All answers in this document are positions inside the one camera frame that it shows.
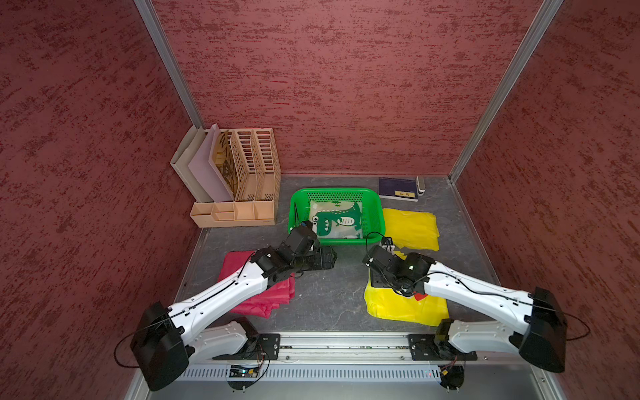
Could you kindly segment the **yellow duck raincoat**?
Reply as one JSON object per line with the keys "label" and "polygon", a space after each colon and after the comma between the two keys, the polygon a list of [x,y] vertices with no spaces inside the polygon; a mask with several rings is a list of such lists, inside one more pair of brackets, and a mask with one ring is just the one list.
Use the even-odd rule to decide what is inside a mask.
{"label": "yellow duck raincoat", "polygon": [[364,291],[368,313],[375,318],[438,326],[449,318],[447,301],[426,294],[424,289],[427,274],[435,261],[419,253],[397,256],[400,257],[397,272],[399,289],[374,288],[369,272]]}

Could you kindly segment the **dinosaur print raincoat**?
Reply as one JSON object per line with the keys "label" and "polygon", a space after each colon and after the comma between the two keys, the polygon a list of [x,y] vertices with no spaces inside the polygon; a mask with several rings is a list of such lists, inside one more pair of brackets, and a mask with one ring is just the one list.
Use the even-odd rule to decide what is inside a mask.
{"label": "dinosaur print raincoat", "polygon": [[309,220],[320,239],[363,238],[363,210],[360,202],[311,201]]}

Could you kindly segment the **pink raincoat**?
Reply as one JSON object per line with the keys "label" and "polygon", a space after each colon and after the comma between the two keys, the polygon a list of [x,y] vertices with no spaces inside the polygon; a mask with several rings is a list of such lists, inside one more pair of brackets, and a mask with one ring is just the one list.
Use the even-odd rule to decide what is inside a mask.
{"label": "pink raincoat", "polygon": [[[244,265],[253,251],[231,252],[223,260],[218,281],[222,281]],[[253,296],[231,309],[231,313],[243,316],[270,318],[272,311],[282,305],[289,304],[295,295],[295,279],[291,275],[286,281],[275,284],[267,291]]]}

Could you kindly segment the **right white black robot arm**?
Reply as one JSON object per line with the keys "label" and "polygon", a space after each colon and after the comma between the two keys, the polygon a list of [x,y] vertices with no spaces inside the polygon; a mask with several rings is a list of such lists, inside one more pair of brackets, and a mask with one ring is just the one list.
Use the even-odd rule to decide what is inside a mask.
{"label": "right white black robot arm", "polygon": [[550,291],[500,287],[428,256],[400,258],[381,246],[368,250],[363,264],[404,297],[443,298],[487,316],[473,323],[442,320],[428,346],[435,358],[463,361],[477,352],[511,353],[542,370],[564,372],[568,322]]}

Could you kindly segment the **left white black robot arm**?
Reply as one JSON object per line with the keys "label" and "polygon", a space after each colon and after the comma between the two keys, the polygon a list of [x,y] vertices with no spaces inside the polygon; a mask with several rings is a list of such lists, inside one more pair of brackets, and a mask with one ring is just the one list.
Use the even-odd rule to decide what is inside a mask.
{"label": "left white black robot arm", "polygon": [[160,302],[149,306],[129,345],[148,389],[166,388],[191,362],[238,353],[249,338],[246,328],[238,322],[213,328],[212,323],[296,273],[334,268],[337,259],[332,247],[318,243],[306,221],[277,248],[251,253],[238,270],[201,293],[167,307]]}

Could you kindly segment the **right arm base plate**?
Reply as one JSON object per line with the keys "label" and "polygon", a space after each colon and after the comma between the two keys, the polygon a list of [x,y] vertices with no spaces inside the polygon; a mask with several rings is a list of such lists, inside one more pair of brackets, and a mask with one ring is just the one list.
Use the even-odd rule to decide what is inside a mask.
{"label": "right arm base plate", "polygon": [[409,334],[408,348],[413,361],[452,362],[477,361],[475,352],[464,353],[436,334]]}

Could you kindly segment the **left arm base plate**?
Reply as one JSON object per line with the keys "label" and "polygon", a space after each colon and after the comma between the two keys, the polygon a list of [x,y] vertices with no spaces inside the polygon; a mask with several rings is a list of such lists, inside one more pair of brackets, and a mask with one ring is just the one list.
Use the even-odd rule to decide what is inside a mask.
{"label": "left arm base plate", "polygon": [[278,333],[258,333],[248,337],[245,345],[235,354],[221,355],[214,360],[260,361],[263,355],[273,361],[278,359],[281,335]]}

